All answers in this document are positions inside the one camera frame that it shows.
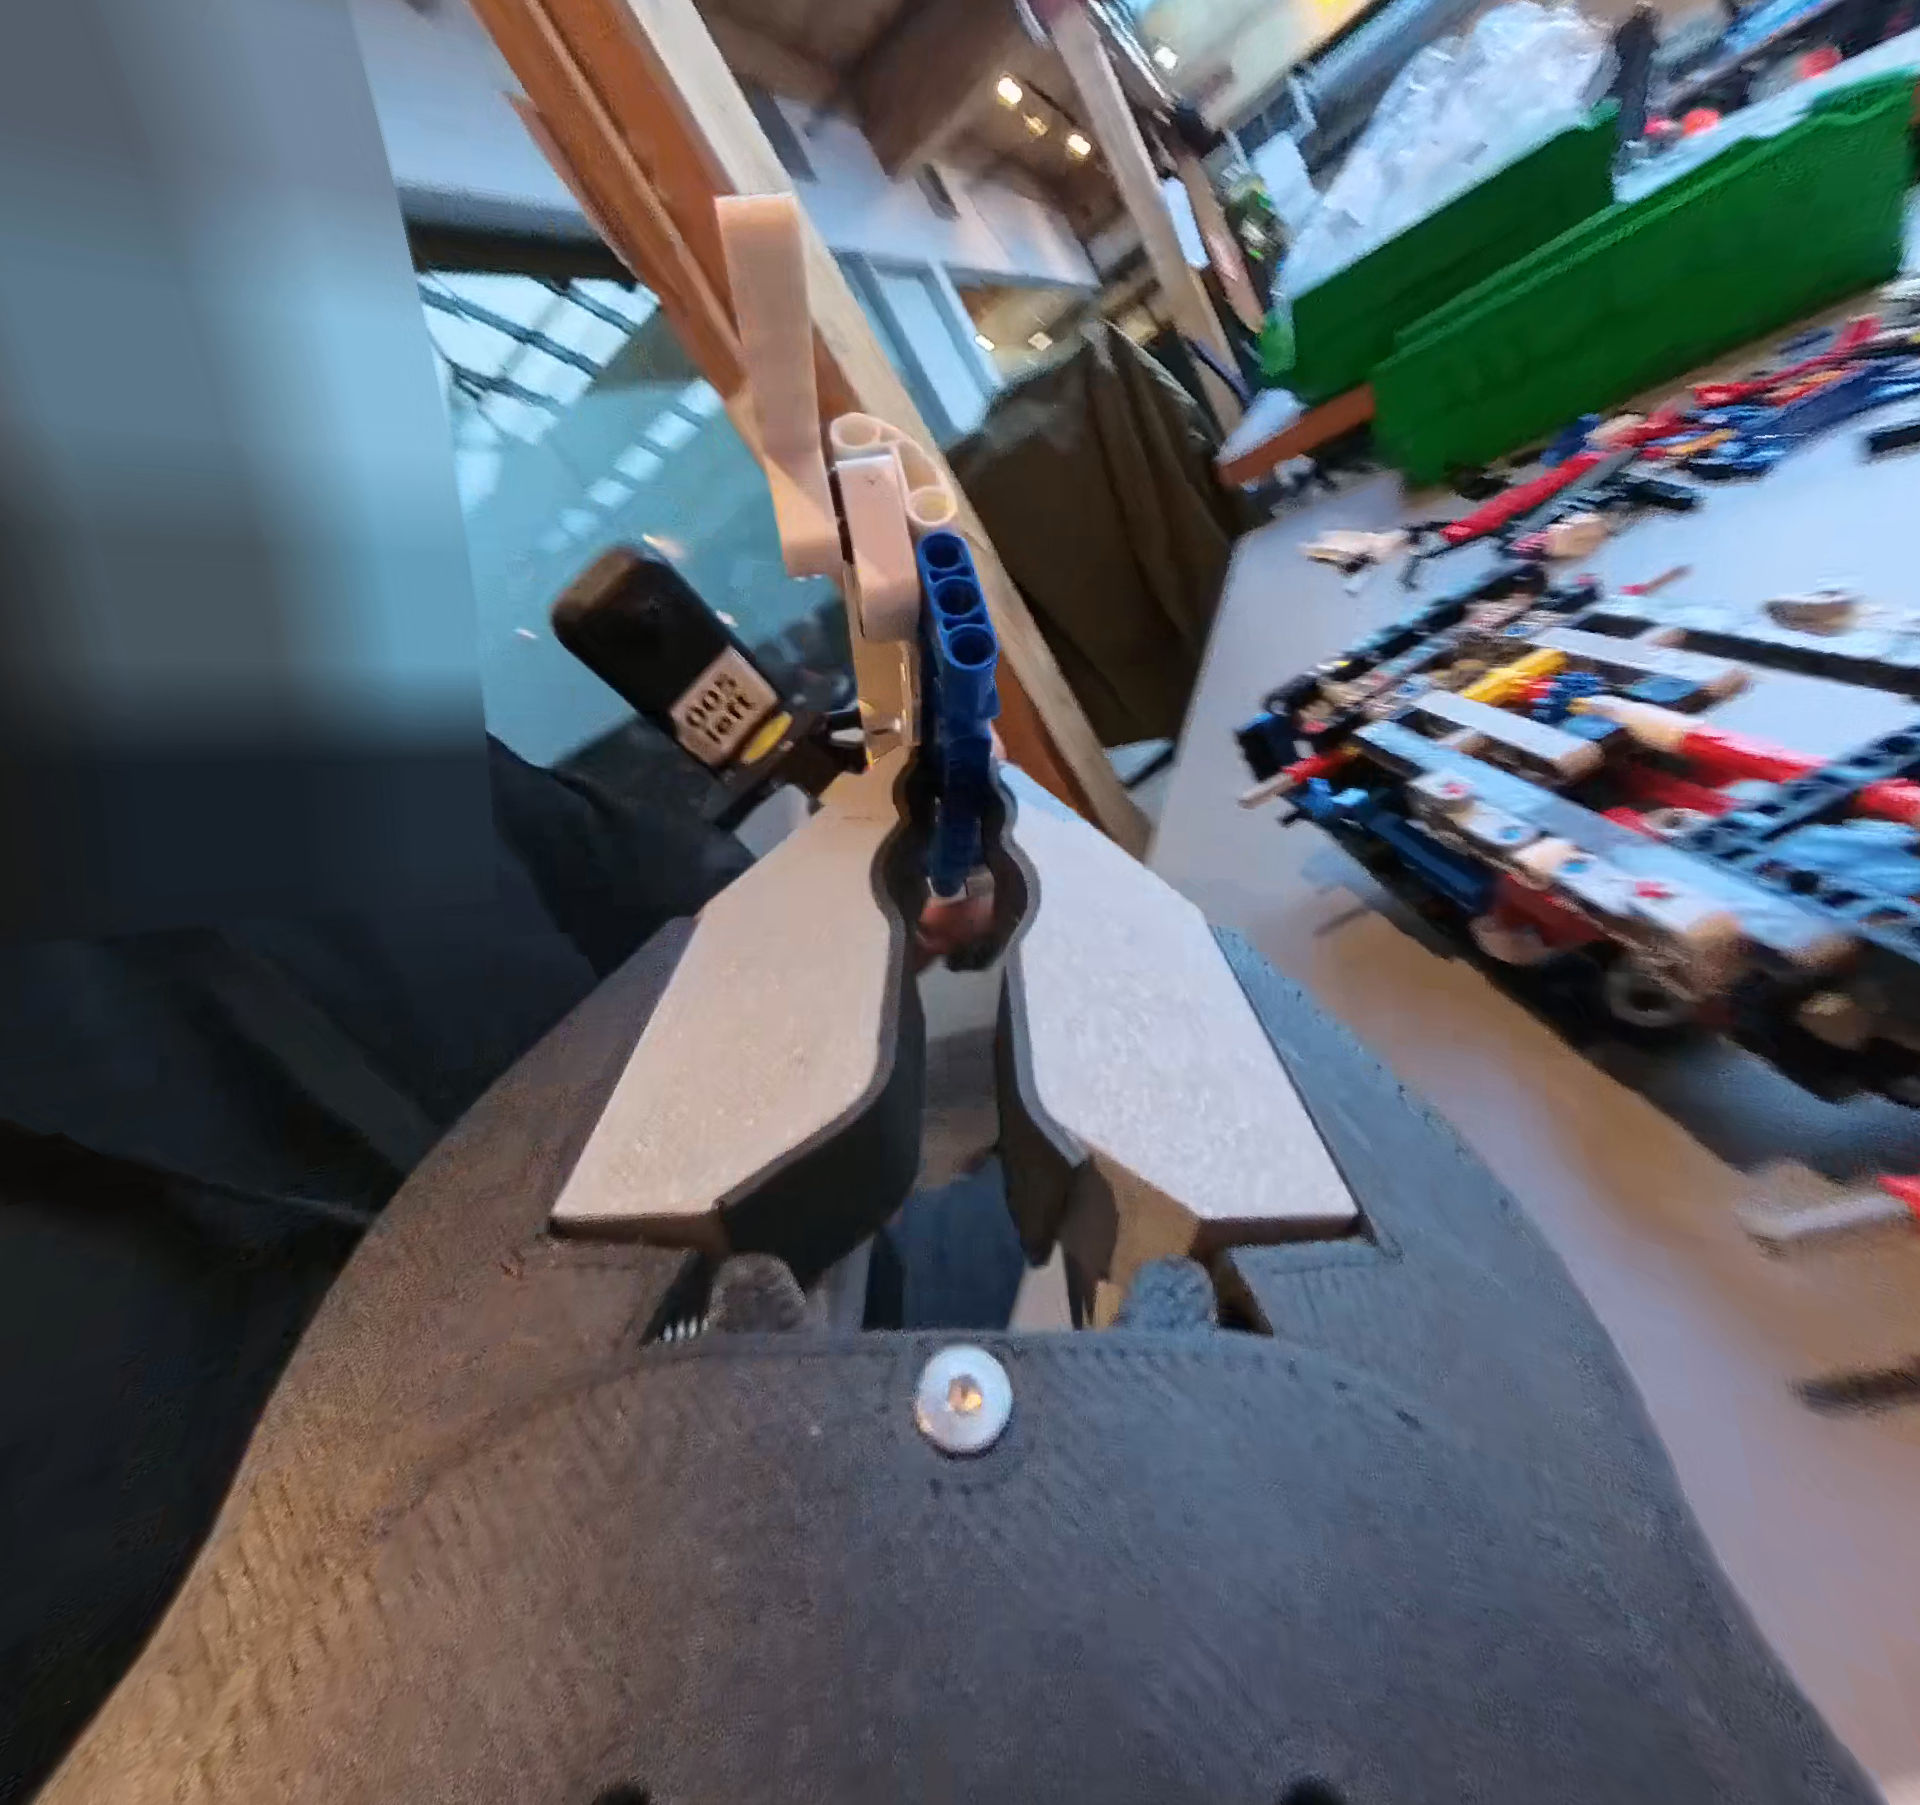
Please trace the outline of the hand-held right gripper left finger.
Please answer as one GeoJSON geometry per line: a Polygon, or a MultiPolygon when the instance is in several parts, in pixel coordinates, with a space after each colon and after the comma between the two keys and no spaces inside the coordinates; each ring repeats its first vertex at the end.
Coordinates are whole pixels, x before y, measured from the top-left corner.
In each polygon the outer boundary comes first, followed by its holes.
{"type": "Polygon", "coordinates": [[[821,1282],[921,1169],[908,770],[838,779],[710,899],[570,1176],[560,1241],[777,1258],[821,1282]]]}

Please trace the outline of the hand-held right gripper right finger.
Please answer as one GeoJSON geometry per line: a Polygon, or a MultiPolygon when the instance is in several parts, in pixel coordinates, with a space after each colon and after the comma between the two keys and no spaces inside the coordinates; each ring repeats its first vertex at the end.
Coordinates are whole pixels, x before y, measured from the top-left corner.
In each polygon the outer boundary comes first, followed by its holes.
{"type": "Polygon", "coordinates": [[[1198,907],[1017,767],[999,1163],[1025,1258],[1335,1241],[1360,1204],[1198,907]]]}

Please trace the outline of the white and blue brick panel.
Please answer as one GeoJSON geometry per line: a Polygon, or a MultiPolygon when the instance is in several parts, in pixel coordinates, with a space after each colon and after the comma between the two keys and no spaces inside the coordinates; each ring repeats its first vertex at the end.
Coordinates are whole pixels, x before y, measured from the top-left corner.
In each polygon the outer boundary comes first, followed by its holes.
{"type": "Polygon", "coordinates": [[[722,195],[715,230],[781,562],[835,582],[865,760],[921,770],[927,899],[956,911],[990,891],[999,639],[955,487],[902,427],[824,416],[796,201],[722,195]]]}

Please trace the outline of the person's dark trousers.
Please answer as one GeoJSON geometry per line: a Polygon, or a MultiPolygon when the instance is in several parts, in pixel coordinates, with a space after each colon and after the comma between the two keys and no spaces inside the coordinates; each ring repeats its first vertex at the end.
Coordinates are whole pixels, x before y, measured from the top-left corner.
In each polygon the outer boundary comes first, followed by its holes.
{"type": "Polygon", "coordinates": [[[1004,1332],[1025,1274],[999,1154],[917,1187],[869,1246],[865,1331],[1004,1332]]]}

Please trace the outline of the wooden edged table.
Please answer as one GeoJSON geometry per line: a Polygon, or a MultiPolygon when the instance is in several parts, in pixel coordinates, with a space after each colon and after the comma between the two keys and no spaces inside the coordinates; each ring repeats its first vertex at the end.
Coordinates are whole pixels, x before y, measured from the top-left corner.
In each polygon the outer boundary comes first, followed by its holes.
{"type": "Polygon", "coordinates": [[[1262,390],[1216,453],[1216,481],[1248,489],[1297,459],[1312,459],[1371,427],[1371,385],[1356,385],[1321,405],[1301,405],[1280,387],[1262,390]]]}

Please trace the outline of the clear plastic bags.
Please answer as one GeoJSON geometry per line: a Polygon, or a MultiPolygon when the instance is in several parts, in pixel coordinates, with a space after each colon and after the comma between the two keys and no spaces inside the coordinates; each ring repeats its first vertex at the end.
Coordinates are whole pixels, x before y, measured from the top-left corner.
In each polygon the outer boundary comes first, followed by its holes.
{"type": "Polygon", "coordinates": [[[1613,68],[1611,30],[1573,0],[1505,3],[1419,48],[1295,234],[1284,298],[1316,290],[1583,122],[1613,68]]]}

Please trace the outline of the dark green cover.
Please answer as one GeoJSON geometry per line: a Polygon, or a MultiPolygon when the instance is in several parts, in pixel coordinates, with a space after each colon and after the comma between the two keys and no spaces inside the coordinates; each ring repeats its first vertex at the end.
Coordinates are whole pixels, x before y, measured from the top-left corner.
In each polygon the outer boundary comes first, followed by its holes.
{"type": "Polygon", "coordinates": [[[1210,413],[1112,325],[1006,383],[948,469],[1099,743],[1179,739],[1256,510],[1210,413]]]}

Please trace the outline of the pile of loose toy bricks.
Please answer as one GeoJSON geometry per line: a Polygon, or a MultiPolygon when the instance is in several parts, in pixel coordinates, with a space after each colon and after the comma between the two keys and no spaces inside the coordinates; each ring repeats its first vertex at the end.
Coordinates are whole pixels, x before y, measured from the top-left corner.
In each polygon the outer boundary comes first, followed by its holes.
{"type": "Polygon", "coordinates": [[[1473,497],[1459,519],[1330,530],[1301,555],[1349,590],[1383,567],[1411,590],[1475,547],[1523,571],[1572,565],[1626,517],[1685,515],[1713,483],[1754,481],[1852,419],[1913,405],[1915,360],[1915,305],[1799,332],[1741,377],[1697,380],[1650,413],[1586,415],[1542,450],[1483,469],[1459,483],[1473,497]]]}

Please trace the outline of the green plastic bin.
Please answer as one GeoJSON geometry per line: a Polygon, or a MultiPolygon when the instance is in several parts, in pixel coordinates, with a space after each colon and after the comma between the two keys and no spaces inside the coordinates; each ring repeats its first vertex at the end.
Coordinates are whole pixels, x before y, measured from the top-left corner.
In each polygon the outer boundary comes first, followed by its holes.
{"type": "Polygon", "coordinates": [[[1375,455],[1428,487],[1890,281],[1913,119],[1915,68],[1826,94],[1412,323],[1371,375],[1375,455]]]}
{"type": "Polygon", "coordinates": [[[1523,159],[1269,313],[1263,390],[1312,407],[1366,383],[1402,330],[1613,202],[1617,103],[1601,101],[1523,159]]]}

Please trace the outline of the toy brick car chassis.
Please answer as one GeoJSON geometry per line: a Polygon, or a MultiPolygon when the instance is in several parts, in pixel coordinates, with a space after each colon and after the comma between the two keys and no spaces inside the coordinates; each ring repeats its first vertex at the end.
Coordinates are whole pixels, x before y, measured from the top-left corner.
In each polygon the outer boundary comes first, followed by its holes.
{"type": "Polygon", "coordinates": [[[1483,577],[1262,698],[1241,801],[1486,968],[1826,1102],[1918,1092],[1915,617],[1483,577]]]}

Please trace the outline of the wooden beam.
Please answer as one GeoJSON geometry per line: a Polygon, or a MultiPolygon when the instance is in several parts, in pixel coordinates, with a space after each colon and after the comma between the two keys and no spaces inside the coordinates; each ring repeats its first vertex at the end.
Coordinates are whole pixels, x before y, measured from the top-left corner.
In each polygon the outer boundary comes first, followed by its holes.
{"type": "Polygon", "coordinates": [[[770,486],[781,561],[838,587],[867,754],[917,732],[914,537],[971,549],[999,631],[999,728],[1129,857],[1148,822],[808,219],[694,0],[470,0],[531,135],[657,293],[770,486]]]}

